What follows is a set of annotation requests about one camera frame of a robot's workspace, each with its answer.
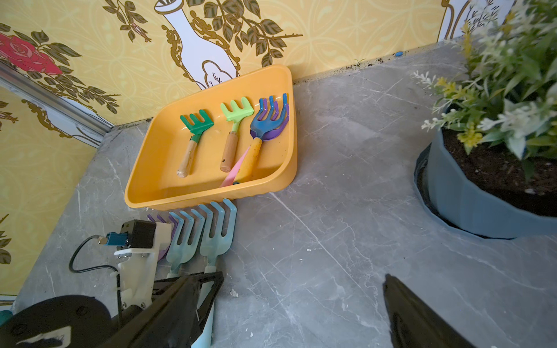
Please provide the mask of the dark green rake wooden handle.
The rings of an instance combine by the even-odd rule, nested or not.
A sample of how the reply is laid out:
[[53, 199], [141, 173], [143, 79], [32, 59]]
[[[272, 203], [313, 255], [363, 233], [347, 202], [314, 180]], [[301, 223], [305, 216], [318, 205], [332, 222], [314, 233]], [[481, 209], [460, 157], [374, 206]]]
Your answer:
[[177, 170], [178, 177], [186, 178], [193, 163], [197, 145], [203, 133], [214, 126], [214, 122], [205, 110], [199, 110], [198, 115], [194, 113], [189, 116], [181, 115], [180, 119], [191, 133], [185, 157]]

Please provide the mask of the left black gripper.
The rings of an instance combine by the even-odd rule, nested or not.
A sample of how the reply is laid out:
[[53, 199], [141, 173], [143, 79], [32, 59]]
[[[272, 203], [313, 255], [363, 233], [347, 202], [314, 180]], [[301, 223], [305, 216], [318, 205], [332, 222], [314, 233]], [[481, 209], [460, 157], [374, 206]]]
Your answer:
[[118, 330], [94, 297], [39, 302], [1, 326], [2, 347], [190, 347], [205, 329], [198, 299], [203, 273], [155, 281], [153, 303]]

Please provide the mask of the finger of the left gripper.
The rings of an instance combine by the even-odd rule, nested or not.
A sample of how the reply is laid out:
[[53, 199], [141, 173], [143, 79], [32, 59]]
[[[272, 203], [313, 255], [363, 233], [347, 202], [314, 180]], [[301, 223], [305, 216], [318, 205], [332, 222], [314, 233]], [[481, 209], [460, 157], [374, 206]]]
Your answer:
[[184, 333], [201, 333], [209, 319], [223, 273], [193, 273], [155, 281], [152, 304], [162, 308], [162, 317]]

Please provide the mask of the light green rake wooden handle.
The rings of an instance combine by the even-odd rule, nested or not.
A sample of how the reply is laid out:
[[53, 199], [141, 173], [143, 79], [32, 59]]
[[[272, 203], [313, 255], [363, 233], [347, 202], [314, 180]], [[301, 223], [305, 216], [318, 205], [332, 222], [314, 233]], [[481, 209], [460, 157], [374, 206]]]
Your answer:
[[239, 126], [246, 117], [254, 113], [254, 108], [247, 97], [242, 97], [241, 103], [242, 106], [239, 106], [235, 100], [231, 100], [229, 103], [230, 107], [227, 107], [225, 103], [220, 104], [220, 109], [226, 121], [232, 122], [232, 129], [227, 136], [222, 161], [220, 163], [220, 169], [225, 173], [229, 173], [234, 166], [236, 148], [239, 141]]

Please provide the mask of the orange plastic storage tray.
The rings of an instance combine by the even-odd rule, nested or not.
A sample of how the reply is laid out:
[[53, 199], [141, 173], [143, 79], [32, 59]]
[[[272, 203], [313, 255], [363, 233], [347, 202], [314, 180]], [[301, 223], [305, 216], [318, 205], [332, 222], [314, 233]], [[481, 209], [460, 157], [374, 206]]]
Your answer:
[[[226, 173], [220, 170], [220, 162], [232, 123], [226, 120], [220, 104], [247, 97], [257, 110], [261, 98], [273, 97], [279, 102], [284, 94], [290, 105], [286, 128], [274, 140], [263, 143], [250, 179], [223, 186]], [[191, 138], [180, 117], [200, 110], [206, 111], [214, 125], [203, 133], [188, 176], [180, 178], [177, 171]], [[293, 182], [296, 173], [297, 116], [292, 73], [285, 65], [271, 65], [164, 107], [153, 118], [139, 150], [125, 201], [131, 208], [175, 210], [281, 191]]]

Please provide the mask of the dark blue rake yellow handle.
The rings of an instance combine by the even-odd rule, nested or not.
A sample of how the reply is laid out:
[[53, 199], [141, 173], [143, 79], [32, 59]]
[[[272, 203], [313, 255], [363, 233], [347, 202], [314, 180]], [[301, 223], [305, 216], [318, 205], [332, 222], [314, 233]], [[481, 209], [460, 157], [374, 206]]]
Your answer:
[[261, 100], [261, 105], [264, 107], [269, 106], [270, 110], [267, 112], [265, 110], [259, 111], [250, 124], [250, 133], [253, 140], [236, 175], [235, 184], [242, 184], [251, 179], [263, 142], [271, 139], [271, 136], [268, 134], [271, 133], [274, 136], [278, 136], [286, 127], [290, 117], [287, 93], [282, 94], [281, 102], [282, 108], [279, 110], [278, 101], [273, 96]]

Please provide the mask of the light blue rake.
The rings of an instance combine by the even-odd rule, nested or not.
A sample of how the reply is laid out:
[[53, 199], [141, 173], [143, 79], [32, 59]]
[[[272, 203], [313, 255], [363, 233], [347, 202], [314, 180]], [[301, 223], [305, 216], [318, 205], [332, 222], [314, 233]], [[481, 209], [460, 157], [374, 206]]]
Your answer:
[[[217, 271], [217, 258], [219, 255], [225, 254], [231, 247], [234, 237], [234, 229], [236, 225], [236, 214], [237, 208], [231, 200], [224, 199], [223, 203], [229, 209], [228, 226], [226, 229], [226, 235], [222, 236], [223, 223], [226, 216], [226, 211], [217, 202], [211, 202], [210, 204], [217, 211], [217, 223], [214, 230], [213, 237], [210, 236], [211, 224], [213, 222], [213, 211], [201, 204], [201, 209], [207, 214], [207, 221], [205, 224], [205, 229], [203, 232], [202, 242], [200, 246], [200, 255], [207, 258], [207, 266], [205, 267], [206, 273], [214, 273]], [[211, 307], [207, 323], [203, 329], [200, 337], [192, 344], [192, 347], [211, 347], [211, 341], [213, 336], [213, 319], [214, 319], [214, 307]]]
[[183, 210], [178, 213], [170, 212], [170, 216], [178, 221], [178, 225], [166, 255], [166, 261], [170, 265], [167, 278], [176, 278], [181, 265], [190, 261], [197, 251], [205, 217], [196, 209], [191, 209], [188, 213]]

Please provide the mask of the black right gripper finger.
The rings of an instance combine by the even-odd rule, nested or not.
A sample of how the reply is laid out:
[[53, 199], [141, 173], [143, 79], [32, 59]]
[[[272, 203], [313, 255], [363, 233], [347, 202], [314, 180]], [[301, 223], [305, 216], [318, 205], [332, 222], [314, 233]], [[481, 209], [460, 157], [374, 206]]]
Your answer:
[[387, 274], [383, 292], [394, 347], [473, 346], [399, 278]]

